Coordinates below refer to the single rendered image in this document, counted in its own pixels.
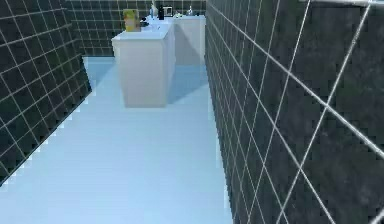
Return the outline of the white bathroom cabinet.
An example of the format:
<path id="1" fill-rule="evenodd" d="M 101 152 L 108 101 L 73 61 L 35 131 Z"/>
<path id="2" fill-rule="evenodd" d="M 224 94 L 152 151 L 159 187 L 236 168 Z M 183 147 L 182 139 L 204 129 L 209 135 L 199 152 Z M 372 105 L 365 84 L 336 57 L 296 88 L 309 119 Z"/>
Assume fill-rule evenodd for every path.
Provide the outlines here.
<path id="1" fill-rule="evenodd" d="M 175 72 L 174 22 L 151 20 L 140 32 L 123 31 L 111 42 L 124 105 L 165 107 Z"/>

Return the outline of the white low cabinet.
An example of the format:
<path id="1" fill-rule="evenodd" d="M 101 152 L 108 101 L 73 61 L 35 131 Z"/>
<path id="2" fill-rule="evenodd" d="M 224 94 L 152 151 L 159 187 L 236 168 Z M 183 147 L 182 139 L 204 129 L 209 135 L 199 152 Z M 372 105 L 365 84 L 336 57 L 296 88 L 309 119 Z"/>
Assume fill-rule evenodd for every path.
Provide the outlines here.
<path id="1" fill-rule="evenodd" d="M 177 65 L 205 64 L 205 26 L 204 15 L 182 16 L 174 19 Z"/>

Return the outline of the yellow green box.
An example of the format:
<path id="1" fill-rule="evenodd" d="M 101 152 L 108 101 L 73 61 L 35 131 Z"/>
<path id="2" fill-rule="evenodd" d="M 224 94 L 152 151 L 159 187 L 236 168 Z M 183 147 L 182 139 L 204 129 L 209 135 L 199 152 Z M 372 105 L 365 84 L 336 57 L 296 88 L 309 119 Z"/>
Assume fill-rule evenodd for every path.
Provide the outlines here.
<path id="1" fill-rule="evenodd" d="M 137 9 L 124 9 L 123 20 L 126 32 L 140 32 L 140 18 Z"/>

